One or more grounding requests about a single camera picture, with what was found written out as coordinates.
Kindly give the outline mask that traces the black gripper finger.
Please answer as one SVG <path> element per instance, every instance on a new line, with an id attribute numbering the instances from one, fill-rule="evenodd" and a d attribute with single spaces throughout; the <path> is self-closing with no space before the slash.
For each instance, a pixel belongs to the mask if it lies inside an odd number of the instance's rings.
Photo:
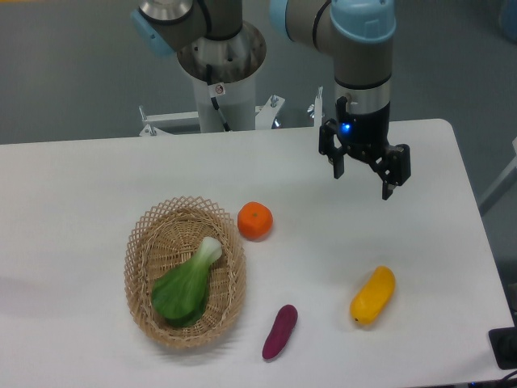
<path id="1" fill-rule="evenodd" d="M 374 158 L 372 170 L 382 180 L 381 197 L 387 200 L 396 187 L 411 177 L 410 147 L 407 144 L 387 145 L 380 156 Z"/>
<path id="2" fill-rule="evenodd" d="M 327 120 L 320 126 L 318 152 L 327 157 L 333 167 L 334 178 L 339 179 L 345 170 L 345 153 L 338 139 L 338 123 L 335 119 Z"/>

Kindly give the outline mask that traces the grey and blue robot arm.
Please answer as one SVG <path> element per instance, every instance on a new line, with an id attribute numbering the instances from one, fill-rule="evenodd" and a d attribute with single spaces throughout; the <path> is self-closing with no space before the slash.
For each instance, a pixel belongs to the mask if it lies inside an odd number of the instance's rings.
<path id="1" fill-rule="evenodd" d="M 318 150 L 334 177 L 345 158 L 369 165 L 388 199 L 411 174 L 408 145 L 388 140 L 393 35 L 392 1 L 272 1 L 271 24 L 288 40 L 329 56 L 334 66 L 335 116 L 316 118 Z M 256 128 L 254 94 L 262 67 L 262 33 L 243 18 L 239 1 L 142 1 L 132 22 L 156 53 L 175 54 L 198 88 L 204 132 Z"/>

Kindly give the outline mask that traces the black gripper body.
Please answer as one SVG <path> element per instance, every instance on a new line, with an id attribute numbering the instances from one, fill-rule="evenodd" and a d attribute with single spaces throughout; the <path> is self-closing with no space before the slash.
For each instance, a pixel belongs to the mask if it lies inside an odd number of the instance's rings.
<path id="1" fill-rule="evenodd" d="M 390 103 L 378 111 L 366 114 L 349 112 L 349 105 L 346 96 L 336 101 L 337 137 L 343 152 L 355 160 L 376 166 L 389 146 Z"/>

